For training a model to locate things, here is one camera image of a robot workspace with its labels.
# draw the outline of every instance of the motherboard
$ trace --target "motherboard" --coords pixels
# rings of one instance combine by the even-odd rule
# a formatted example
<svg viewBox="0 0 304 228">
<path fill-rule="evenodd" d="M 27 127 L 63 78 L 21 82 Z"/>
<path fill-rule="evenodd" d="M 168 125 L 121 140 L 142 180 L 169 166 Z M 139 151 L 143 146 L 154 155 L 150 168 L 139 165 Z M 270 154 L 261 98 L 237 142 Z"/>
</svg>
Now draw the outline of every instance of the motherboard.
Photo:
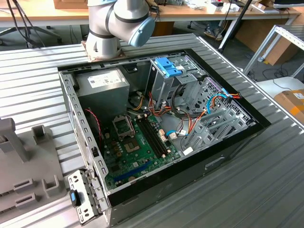
<svg viewBox="0 0 304 228">
<path fill-rule="evenodd" d="M 161 127 L 155 116 L 119 118 L 120 123 L 114 122 L 104 131 L 104 161 L 109 169 L 105 182 L 109 190 L 180 158 L 169 140 L 161 141 Z M 134 134 L 121 137 L 129 131 Z"/>
</svg>

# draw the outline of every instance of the metal bracket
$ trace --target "metal bracket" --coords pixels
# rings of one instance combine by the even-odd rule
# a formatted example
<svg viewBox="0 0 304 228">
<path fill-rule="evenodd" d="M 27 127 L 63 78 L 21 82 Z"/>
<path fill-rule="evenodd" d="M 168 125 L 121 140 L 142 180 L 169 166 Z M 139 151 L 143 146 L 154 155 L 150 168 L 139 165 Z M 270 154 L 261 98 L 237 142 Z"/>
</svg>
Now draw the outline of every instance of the metal bracket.
<svg viewBox="0 0 304 228">
<path fill-rule="evenodd" d="M 81 225 L 85 225 L 91 220 L 102 215 L 104 211 L 109 208 L 103 188 L 97 178 L 93 178 L 93 170 L 77 170 L 68 177 L 68 182 L 72 190 L 71 194 L 78 194 L 72 196 L 72 202 L 75 202 L 77 215 Z"/>
</svg>

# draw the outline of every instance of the wooden desk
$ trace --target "wooden desk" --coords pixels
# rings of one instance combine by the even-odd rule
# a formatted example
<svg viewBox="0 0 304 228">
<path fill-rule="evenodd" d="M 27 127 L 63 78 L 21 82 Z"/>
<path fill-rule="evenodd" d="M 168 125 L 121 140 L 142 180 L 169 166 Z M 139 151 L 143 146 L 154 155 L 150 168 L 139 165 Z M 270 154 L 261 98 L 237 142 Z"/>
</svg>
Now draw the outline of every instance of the wooden desk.
<svg viewBox="0 0 304 228">
<path fill-rule="evenodd" d="M 20 5 L 31 20 L 34 26 L 55 26 L 55 25 L 85 25 L 89 23 L 87 9 L 55 9 L 53 0 L 19 0 Z M 0 8 L 7 8 L 5 0 L 0 0 Z M 232 20 L 223 42 L 231 33 L 240 12 L 231 12 L 227 19 Z M 244 20 L 249 19 L 286 19 L 287 25 L 290 25 L 300 13 L 294 9 L 281 14 L 264 14 L 258 10 L 248 11 L 244 15 Z M 169 21 L 200 21 L 200 20 L 224 20 L 226 13 L 216 12 L 214 14 L 207 13 L 206 9 L 191 9 L 188 6 L 160 6 L 160 22 Z M 13 27 L 14 23 L 9 13 L 0 11 L 0 27 Z"/>
</svg>

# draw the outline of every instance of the side panel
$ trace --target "side panel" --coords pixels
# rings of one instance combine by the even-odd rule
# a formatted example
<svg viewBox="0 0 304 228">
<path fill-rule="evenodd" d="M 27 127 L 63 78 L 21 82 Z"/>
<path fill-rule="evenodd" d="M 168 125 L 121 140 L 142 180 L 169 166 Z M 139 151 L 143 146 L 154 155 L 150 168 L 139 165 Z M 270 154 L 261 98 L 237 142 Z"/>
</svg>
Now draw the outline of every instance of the side panel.
<svg viewBox="0 0 304 228">
<path fill-rule="evenodd" d="M 161 182 L 160 184 L 143 191 L 137 196 L 116 205 L 112 208 L 110 225 L 115 225 L 130 218 L 148 206 L 158 203 L 158 201 L 162 200 L 163 198 L 210 173 L 225 161 L 230 160 L 232 156 L 235 156 L 238 152 L 240 152 L 240 150 L 242 150 L 256 136 L 257 134 L 253 137 L 246 138 L 239 143 L 236 143 L 216 153 L 212 157 L 209 157 L 208 159 L 205 159 L 202 162 L 184 170 L 183 172 Z"/>
</svg>

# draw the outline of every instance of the blue latch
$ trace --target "blue latch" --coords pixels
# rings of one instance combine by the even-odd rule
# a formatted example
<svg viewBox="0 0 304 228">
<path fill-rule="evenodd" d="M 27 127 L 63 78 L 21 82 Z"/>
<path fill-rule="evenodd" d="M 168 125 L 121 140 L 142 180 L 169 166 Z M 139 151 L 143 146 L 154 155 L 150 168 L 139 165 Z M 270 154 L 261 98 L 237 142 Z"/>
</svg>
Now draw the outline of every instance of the blue latch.
<svg viewBox="0 0 304 228">
<path fill-rule="evenodd" d="M 72 198 L 72 201 L 76 200 L 75 193 L 71 193 L 71 198 Z"/>
<path fill-rule="evenodd" d="M 156 58 L 155 61 L 159 68 L 166 72 L 167 77 L 182 75 L 182 72 L 175 68 L 174 64 L 168 58 Z"/>
</svg>

